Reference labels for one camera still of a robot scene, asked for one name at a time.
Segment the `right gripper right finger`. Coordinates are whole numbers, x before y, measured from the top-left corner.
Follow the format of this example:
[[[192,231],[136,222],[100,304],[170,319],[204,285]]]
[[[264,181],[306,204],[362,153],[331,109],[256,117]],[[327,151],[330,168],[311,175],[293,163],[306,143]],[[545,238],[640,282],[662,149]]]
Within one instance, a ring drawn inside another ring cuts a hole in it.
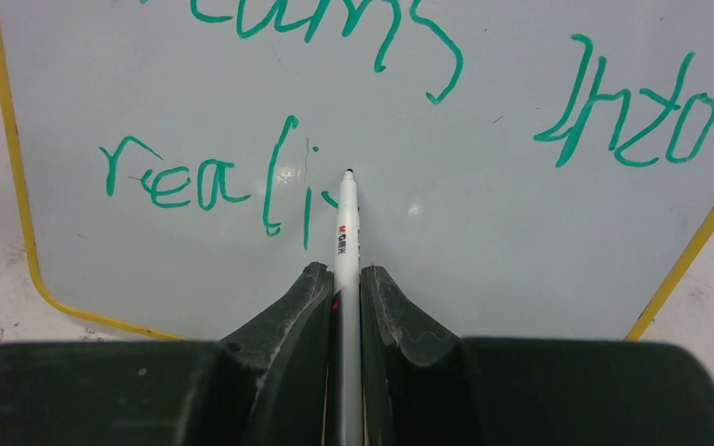
[[[371,445],[714,445],[714,382],[661,343],[466,337],[361,273]]]

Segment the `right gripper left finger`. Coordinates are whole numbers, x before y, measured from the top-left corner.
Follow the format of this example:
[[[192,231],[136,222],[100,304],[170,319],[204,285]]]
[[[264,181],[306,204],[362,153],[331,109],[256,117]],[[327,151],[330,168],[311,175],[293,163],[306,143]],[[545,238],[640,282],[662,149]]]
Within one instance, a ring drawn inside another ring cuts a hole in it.
[[[0,445],[317,445],[333,275],[219,341],[0,344]]]

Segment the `white marker pen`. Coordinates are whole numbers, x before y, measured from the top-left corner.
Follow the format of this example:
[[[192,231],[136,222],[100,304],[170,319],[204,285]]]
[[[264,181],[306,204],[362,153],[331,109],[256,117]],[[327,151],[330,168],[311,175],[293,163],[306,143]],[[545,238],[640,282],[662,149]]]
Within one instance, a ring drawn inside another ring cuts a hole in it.
[[[351,169],[340,183],[332,315],[333,351],[328,391],[328,445],[364,443],[363,379],[361,350],[359,205]]]

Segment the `yellow framed whiteboard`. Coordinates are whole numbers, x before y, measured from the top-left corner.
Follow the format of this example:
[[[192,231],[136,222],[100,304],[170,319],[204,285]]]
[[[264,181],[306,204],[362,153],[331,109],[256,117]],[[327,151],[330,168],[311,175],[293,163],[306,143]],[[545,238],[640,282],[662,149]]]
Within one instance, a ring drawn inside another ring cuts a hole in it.
[[[625,337],[714,217],[714,1],[0,1],[33,284],[215,338],[361,260],[459,335]]]

